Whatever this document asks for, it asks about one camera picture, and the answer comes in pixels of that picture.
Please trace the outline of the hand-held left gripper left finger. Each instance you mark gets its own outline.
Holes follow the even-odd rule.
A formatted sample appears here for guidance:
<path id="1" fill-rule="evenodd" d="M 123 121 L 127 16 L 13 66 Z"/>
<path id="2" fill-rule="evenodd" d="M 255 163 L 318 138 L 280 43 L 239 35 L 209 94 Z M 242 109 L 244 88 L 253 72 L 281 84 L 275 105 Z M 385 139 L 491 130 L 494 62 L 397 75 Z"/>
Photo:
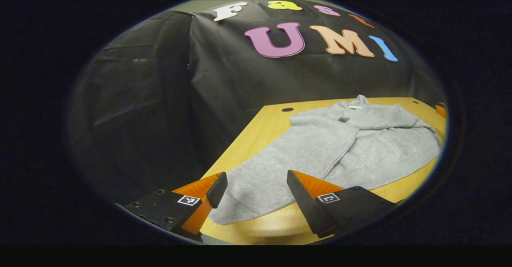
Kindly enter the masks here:
<path id="1" fill-rule="evenodd" d="M 123 207 L 148 223 L 184 237 L 199 237 L 213 209 L 228 187 L 225 172 L 194 181 L 175 190 L 159 189 Z"/>

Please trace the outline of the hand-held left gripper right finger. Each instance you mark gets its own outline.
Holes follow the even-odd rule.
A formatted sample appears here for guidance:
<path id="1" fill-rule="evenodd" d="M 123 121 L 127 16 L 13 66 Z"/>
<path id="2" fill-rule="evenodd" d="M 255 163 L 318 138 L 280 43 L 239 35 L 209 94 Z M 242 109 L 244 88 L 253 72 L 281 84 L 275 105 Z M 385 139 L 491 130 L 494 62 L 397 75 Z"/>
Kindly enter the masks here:
<path id="1" fill-rule="evenodd" d="M 356 233 L 396 207 L 364 187 L 346 189 L 296 170 L 288 170 L 286 181 L 311 231 L 320 239 Z"/>

